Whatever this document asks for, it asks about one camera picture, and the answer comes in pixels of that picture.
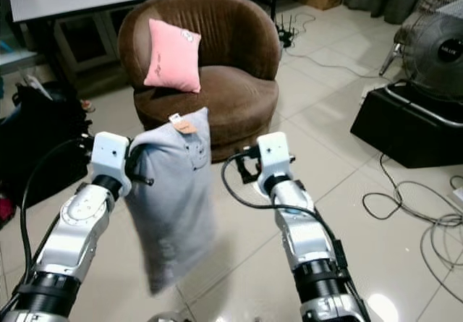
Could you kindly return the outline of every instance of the pink pillow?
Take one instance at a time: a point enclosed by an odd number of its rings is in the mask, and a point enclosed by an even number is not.
[[[199,93],[197,50],[201,35],[162,20],[150,20],[149,25],[153,50],[143,84]]]

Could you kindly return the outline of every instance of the black box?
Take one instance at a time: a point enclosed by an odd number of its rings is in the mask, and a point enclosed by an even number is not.
[[[463,105],[411,85],[370,91],[350,132],[407,168],[463,164]]]

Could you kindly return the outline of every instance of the tile floor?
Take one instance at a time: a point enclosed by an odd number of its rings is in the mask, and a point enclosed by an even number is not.
[[[378,166],[378,151],[349,133],[365,90],[385,83],[381,78],[360,78],[346,69],[324,68],[299,58],[308,55],[319,63],[341,65],[359,75],[375,76],[391,45],[397,26],[368,13],[338,7],[321,12],[293,2],[279,9],[284,20],[297,16],[297,26],[308,19],[306,32],[284,52],[277,75],[280,98],[272,131],[283,131],[297,160],[295,176],[306,185],[320,212],[343,239],[350,268],[361,295],[370,302],[373,322],[460,321],[463,305],[430,275],[420,254],[420,238],[427,225],[403,213],[389,221],[376,221],[361,206],[366,192],[390,192]],[[400,73],[394,64],[386,76]],[[14,78],[5,77],[7,97]],[[92,96],[96,112],[93,131],[108,130],[133,136],[141,132],[132,92],[119,87]],[[3,101],[3,110],[11,109]],[[414,179],[444,195],[449,177],[463,166],[408,170],[394,161],[386,166],[398,179]],[[98,253],[82,286],[72,321],[147,321],[161,311],[175,310],[197,322],[300,321],[299,301],[286,262],[279,231],[271,211],[238,205],[219,179],[221,165],[213,166],[217,238],[211,254],[175,287],[150,297],[145,284],[140,247],[123,201],[98,244]],[[242,186],[235,170],[229,171],[234,188],[251,200],[253,189]],[[61,203],[74,186],[30,209],[29,231],[36,246]],[[445,206],[426,192],[407,189],[407,200],[422,212],[439,216]],[[378,212],[391,209],[374,200]],[[449,258],[463,260],[461,229],[439,233],[439,248]],[[22,273],[19,219],[0,232],[1,303]],[[425,242],[425,255],[436,273],[463,297],[463,272],[445,267]],[[382,295],[392,307],[384,309],[372,297]]]

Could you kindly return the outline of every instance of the clothing tag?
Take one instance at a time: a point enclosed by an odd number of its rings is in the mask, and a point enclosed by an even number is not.
[[[172,123],[174,128],[182,134],[192,134],[197,131],[193,124],[183,119],[183,117],[179,114],[173,114],[170,116],[169,121]]]

